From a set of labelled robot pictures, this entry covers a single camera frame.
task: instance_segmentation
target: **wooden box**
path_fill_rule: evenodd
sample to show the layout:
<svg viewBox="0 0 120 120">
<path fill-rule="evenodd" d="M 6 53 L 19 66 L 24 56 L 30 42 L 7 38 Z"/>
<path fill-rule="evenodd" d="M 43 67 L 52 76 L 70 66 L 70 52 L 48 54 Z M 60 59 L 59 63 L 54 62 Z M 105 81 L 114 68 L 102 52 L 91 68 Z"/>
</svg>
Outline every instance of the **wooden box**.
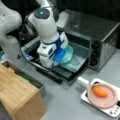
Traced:
<svg viewBox="0 0 120 120">
<path fill-rule="evenodd" d="M 13 120 L 40 120 L 46 112 L 39 89 L 1 64 L 0 100 Z"/>
</svg>

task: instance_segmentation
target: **oven knob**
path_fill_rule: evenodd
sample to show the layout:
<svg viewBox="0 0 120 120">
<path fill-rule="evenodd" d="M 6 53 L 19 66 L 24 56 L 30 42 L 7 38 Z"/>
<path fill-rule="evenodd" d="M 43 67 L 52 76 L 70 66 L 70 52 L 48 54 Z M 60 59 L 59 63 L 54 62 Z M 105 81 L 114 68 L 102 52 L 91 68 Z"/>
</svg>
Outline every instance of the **oven knob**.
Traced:
<svg viewBox="0 0 120 120">
<path fill-rule="evenodd" d="M 98 51 L 93 51 L 93 52 L 91 53 L 91 57 L 98 57 L 98 56 L 99 56 Z"/>
<path fill-rule="evenodd" d="M 97 64 L 98 64 L 97 58 L 91 58 L 91 60 L 90 60 L 90 65 L 91 65 L 91 66 L 95 66 L 95 65 L 97 65 Z"/>
<path fill-rule="evenodd" d="M 98 42 L 94 42 L 94 43 L 91 45 L 91 47 L 92 47 L 93 49 L 98 49 L 98 48 L 100 47 L 100 44 L 99 44 Z"/>
</svg>

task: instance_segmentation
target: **orange toy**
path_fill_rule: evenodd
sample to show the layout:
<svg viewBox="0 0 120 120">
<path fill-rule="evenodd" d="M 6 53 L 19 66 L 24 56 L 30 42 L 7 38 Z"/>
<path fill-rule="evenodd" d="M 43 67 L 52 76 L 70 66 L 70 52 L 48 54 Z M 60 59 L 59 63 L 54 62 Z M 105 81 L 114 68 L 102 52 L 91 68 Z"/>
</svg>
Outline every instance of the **orange toy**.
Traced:
<svg viewBox="0 0 120 120">
<path fill-rule="evenodd" d="M 15 70 L 13 70 L 11 67 L 7 68 L 9 72 L 15 73 Z"/>
<path fill-rule="evenodd" d="M 99 86 L 95 86 L 93 87 L 93 92 L 95 93 L 95 95 L 99 96 L 99 97 L 107 97 L 108 94 L 105 90 L 103 90 L 102 88 L 100 88 Z"/>
</svg>

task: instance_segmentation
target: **table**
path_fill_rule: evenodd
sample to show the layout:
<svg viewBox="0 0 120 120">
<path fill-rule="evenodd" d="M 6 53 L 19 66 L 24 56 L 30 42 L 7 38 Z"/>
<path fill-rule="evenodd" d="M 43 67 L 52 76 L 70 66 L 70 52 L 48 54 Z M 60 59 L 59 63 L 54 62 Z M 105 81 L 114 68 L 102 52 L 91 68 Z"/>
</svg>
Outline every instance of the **table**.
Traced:
<svg viewBox="0 0 120 120">
<path fill-rule="evenodd" d="M 81 76 L 89 81 L 100 78 L 120 87 L 120 50 L 116 50 L 100 72 L 88 68 Z M 80 95 L 84 90 L 77 81 L 69 86 L 58 85 L 43 76 L 41 80 L 47 91 L 44 97 L 47 113 L 41 120 L 118 120 L 80 100 Z"/>
</svg>

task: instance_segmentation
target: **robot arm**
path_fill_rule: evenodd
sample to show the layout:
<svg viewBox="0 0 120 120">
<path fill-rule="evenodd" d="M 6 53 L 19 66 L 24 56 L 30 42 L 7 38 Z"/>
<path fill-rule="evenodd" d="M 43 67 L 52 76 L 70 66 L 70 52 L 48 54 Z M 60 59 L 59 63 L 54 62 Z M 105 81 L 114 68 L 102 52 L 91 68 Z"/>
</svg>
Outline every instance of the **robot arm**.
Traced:
<svg viewBox="0 0 120 120">
<path fill-rule="evenodd" d="M 58 58 L 64 57 L 64 48 L 68 45 L 68 39 L 64 33 L 59 35 L 52 9 L 47 0 L 38 2 L 44 7 L 35 10 L 27 17 L 26 27 L 29 32 L 36 31 L 37 35 L 41 36 L 41 43 L 37 50 L 40 63 L 42 66 L 50 68 L 54 63 L 60 61 Z"/>
<path fill-rule="evenodd" d="M 5 59 L 19 68 L 25 65 L 26 60 L 21 54 L 18 40 L 7 34 L 21 25 L 22 18 L 19 13 L 7 8 L 0 0 L 0 47 L 5 53 Z"/>
</svg>

